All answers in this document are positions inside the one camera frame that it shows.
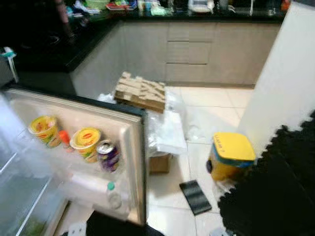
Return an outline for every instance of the kitchen counter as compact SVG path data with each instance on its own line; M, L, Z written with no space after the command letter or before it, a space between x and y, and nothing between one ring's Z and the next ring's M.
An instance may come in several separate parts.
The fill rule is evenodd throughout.
M196 14L187 11L169 16L152 16L149 12L139 12L137 9L127 13L112 13L105 10L91 17L89 26L76 35L72 45L60 43L44 50L17 51L15 63L18 71L72 72L121 20L280 24L283 19L282 12L268 16L267 11L254 11L253 15L249 16L247 9L238 10L236 14Z

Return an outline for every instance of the yellow lid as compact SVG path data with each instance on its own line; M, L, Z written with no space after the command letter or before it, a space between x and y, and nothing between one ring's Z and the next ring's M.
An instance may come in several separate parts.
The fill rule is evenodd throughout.
M245 135L217 132L213 136L216 150L221 158L238 161L254 161L255 153Z
M95 128L83 128L78 131L75 137L75 144L78 146L86 147L95 144L100 139L100 131Z
M55 123L56 118L49 116L41 116L33 120L30 123L29 128L33 133L40 133L54 126Z

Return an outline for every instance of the purple can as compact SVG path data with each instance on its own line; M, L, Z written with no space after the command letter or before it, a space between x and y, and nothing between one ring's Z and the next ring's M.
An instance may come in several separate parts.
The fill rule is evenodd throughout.
M100 141L96 146L98 161L103 170L114 172L119 165L120 153L110 140Z

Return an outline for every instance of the instant noodle cup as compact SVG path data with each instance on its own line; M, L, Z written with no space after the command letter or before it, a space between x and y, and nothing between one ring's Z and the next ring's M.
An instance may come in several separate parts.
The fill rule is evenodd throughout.
M98 129L87 127L78 130L71 138L70 145L78 150L84 160L89 163L97 161L96 145L100 139Z
M55 117L41 116L36 118L29 125L29 132L49 148L54 148L61 142Z

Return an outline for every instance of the orange bottle cap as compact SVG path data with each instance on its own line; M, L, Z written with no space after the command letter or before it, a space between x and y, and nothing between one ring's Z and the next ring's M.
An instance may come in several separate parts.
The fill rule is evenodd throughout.
M67 131L65 131L65 130L59 131L59 137L66 144L68 144L70 142L69 135L68 135Z

